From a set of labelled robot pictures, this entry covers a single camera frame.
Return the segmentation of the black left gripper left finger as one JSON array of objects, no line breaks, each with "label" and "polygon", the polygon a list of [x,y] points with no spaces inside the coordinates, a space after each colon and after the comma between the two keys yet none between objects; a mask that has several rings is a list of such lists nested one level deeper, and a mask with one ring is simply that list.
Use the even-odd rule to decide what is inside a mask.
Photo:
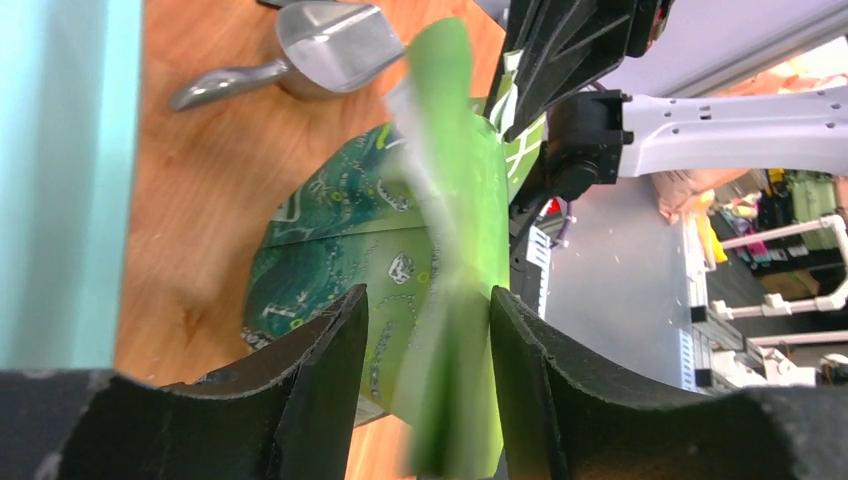
[{"label": "black left gripper left finger", "polygon": [[364,285],[206,374],[154,387],[111,369],[5,370],[5,479],[341,479],[368,330]]}]

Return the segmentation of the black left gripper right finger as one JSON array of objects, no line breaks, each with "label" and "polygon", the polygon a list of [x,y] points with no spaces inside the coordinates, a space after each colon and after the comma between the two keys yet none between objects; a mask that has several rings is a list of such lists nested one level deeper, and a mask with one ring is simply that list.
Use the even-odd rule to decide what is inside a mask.
[{"label": "black left gripper right finger", "polygon": [[675,388],[597,354],[501,287],[490,330],[512,479],[847,475],[845,388]]}]

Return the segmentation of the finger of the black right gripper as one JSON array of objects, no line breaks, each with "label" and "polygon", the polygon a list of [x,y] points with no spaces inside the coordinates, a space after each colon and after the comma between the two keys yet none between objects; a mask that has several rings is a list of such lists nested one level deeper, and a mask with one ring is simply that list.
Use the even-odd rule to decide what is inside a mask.
[{"label": "finger of the black right gripper", "polygon": [[517,53],[511,142],[547,109],[616,69],[625,57],[643,56],[663,32],[663,3],[633,0],[512,0],[484,114],[496,109],[507,63]]}]

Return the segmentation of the green cat litter bag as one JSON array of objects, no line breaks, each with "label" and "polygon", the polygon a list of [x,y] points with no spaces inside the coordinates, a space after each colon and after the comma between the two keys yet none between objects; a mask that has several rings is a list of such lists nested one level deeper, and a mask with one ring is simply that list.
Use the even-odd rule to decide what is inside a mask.
[{"label": "green cat litter bag", "polygon": [[242,336],[261,349],[365,285],[358,421],[388,414],[410,425],[413,475],[483,479],[503,449],[491,292],[509,285],[509,204],[546,121],[505,135],[518,50],[505,55],[494,109],[482,113],[459,18],[420,31],[406,58],[407,77],[384,99],[391,121],[347,141],[272,215],[249,274]]}]

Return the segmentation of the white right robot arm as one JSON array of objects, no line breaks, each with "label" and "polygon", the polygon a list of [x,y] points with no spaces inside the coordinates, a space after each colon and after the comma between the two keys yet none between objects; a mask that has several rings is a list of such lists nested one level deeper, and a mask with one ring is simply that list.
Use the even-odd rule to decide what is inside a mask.
[{"label": "white right robot arm", "polygon": [[595,184],[693,169],[847,172],[847,90],[706,99],[631,96],[589,85],[660,35],[668,1],[514,1],[496,73],[513,73],[502,101],[506,141],[538,120],[527,172],[508,197],[510,231],[526,230],[553,197]]}]

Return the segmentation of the light blue litter box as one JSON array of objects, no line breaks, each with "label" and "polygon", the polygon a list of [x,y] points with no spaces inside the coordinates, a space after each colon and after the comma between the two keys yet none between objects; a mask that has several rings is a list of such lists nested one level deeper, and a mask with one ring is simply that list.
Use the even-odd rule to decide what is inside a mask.
[{"label": "light blue litter box", "polygon": [[138,151],[139,1],[1,5],[1,366],[107,368]]}]

